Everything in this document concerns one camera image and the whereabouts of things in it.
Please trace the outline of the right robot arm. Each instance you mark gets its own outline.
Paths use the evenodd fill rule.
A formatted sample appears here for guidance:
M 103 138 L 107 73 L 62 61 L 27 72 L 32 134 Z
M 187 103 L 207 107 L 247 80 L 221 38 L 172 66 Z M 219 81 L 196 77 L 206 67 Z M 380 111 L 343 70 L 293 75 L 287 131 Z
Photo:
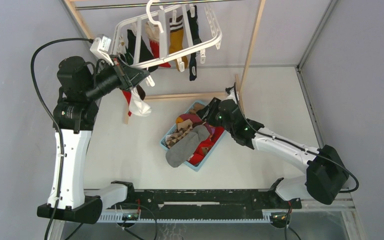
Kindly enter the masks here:
M 224 128 L 237 144 L 276 155 L 303 173 L 294 178 L 280 177 L 271 186 L 269 203 L 275 208 L 305 197 L 331 205 L 350 177 L 334 147 L 317 148 L 285 139 L 262 123 L 244 117 L 233 99 L 215 97 L 197 114 L 210 125 Z

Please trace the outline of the red santa sock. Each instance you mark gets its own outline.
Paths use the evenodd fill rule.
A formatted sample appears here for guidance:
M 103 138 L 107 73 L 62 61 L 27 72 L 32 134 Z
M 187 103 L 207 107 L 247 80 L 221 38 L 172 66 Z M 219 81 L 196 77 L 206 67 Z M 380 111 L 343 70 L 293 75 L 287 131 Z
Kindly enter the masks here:
M 130 91 L 127 91 L 127 90 L 122 90 L 122 93 L 123 93 L 124 98 L 125 98 L 126 103 L 127 103 L 127 115 L 128 115 L 128 117 L 130 117 L 132 115 L 132 113 L 130 111 L 130 103 L 131 103 L 132 93 Z

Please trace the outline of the white plastic clip hanger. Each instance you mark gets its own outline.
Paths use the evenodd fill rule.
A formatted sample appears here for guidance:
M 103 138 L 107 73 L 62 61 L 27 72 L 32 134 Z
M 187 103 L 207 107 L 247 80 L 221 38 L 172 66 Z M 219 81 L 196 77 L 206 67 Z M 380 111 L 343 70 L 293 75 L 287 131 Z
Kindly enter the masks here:
M 189 11 L 190 10 L 190 3 L 184 5 L 186 7 L 186 11 Z M 205 6 L 206 4 L 204 5 L 204 15 L 206 17 L 206 20 L 207 20 L 207 16 L 206 16 L 206 11 L 205 11 Z M 152 5 L 151 8 L 150 8 L 150 11 L 156 11 L 156 10 L 159 10 L 159 6 L 158 5 Z M 182 13 L 182 9 L 181 8 L 178 8 L 176 10 L 176 14 L 177 16 L 180 16 L 180 15 L 183 15 Z M 200 32 L 201 28 L 200 28 L 200 25 L 199 25 L 199 14 L 197 13 L 198 15 L 198 19 L 197 19 L 197 22 L 198 22 L 198 26 L 199 26 L 199 37 L 203 42 L 206 42 L 210 39 L 213 38 L 212 36 L 212 31 L 210 29 L 210 25 L 209 25 L 209 22 L 207 20 L 207 23 L 209 25 L 209 31 L 210 31 L 210 37 L 207 39 L 207 40 L 204 40 L 201 36 L 202 36 L 202 33 Z M 173 18 L 173 12 L 167 12 L 166 15 L 165 15 L 165 19 L 166 19 L 166 23 L 168 24 L 167 28 L 168 28 L 168 38 L 167 38 L 167 42 L 168 42 L 168 48 L 169 48 L 169 45 L 170 45 L 170 26 L 169 26 L 169 19 L 170 18 Z M 140 38 L 141 40 L 141 46 L 140 46 L 140 52 L 139 52 L 139 61 L 138 62 L 145 62 L 145 61 L 149 61 L 149 60 L 153 60 L 155 59 L 153 54 L 152 54 L 152 51 L 151 51 L 151 47 L 150 47 L 150 42 L 149 42 L 149 39 L 147 37 L 147 34 L 146 34 L 146 31 L 145 31 L 145 23 L 148 22 L 148 20 L 144 20 L 142 22 L 142 37 Z M 119 43 L 120 45 L 117 48 L 117 55 L 121 55 L 124 57 L 124 59 L 127 61 L 127 63 L 129 65 L 133 65 L 134 64 L 134 60 L 133 60 L 133 57 L 134 57 L 134 54 L 135 54 L 135 42 L 136 42 L 136 36 L 137 36 L 137 31 L 136 31 L 136 26 L 132 25 L 132 24 L 126 24 L 125 26 L 123 26 L 121 29 L 120 29 L 120 34 L 117 36 L 119 37 Z M 186 37 L 186 32 L 184 31 L 184 34 L 183 34 L 183 43 L 182 43 L 182 46 L 183 46 L 183 49 L 186 49 L 188 48 L 188 40 L 187 40 L 187 37 Z M 187 60 L 188 60 L 188 65 L 187 67 L 185 68 L 184 71 L 188 71 L 189 72 L 189 63 L 190 63 L 190 55 L 187 55 Z M 196 61 L 197 61 L 197 68 L 198 68 L 198 64 L 201 64 L 200 63 L 200 53 L 199 51 L 196 52 Z M 145 70 L 155 70 L 156 68 L 158 67 L 170 67 L 171 64 L 174 64 L 175 67 L 176 67 L 176 64 L 175 64 L 175 61 L 169 61 L 169 62 L 166 62 L 166 63 L 161 63 L 159 65 L 155 65 L 155 66 L 151 66 L 151 67 L 148 67 L 148 68 L 143 68 Z

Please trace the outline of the white fluffy sock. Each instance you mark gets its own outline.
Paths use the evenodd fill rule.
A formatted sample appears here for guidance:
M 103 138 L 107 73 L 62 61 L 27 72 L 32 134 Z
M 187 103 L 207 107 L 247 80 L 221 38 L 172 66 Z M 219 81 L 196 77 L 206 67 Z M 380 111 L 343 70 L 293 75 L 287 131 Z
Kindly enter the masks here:
M 151 114 L 151 107 L 144 102 L 138 92 L 138 89 L 135 87 L 131 91 L 129 111 L 139 117 L 147 117 Z

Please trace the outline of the grey sock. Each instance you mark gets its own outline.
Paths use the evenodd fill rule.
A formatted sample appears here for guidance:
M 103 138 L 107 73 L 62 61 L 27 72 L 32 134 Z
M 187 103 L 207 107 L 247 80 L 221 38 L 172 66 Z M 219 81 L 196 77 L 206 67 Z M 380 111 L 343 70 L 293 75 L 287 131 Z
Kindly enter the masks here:
M 198 148 L 201 142 L 210 136 L 204 125 L 194 127 L 185 137 L 174 144 L 166 153 L 167 163 L 172 168 L 177 168 L 186 162 Z

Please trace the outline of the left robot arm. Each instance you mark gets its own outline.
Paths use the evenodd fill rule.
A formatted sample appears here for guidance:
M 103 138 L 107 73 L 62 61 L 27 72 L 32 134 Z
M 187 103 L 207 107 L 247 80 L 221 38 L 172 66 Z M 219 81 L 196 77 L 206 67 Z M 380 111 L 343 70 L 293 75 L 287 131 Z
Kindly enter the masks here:
M 53 110 L 56 158 L 52 188 L 37 216 L 81 224 L 95 224 L 104 209 L 118 203 L 129 209 L 137 196 L 121 183 L 87 195 L 84 169 L 89 143 L 99 111 L 98 100 L 113 90 L 129 90 L 150 76 L 118 58 L 92 73 L 80 56 L 71 56 L 58 65 L 59 96 Z

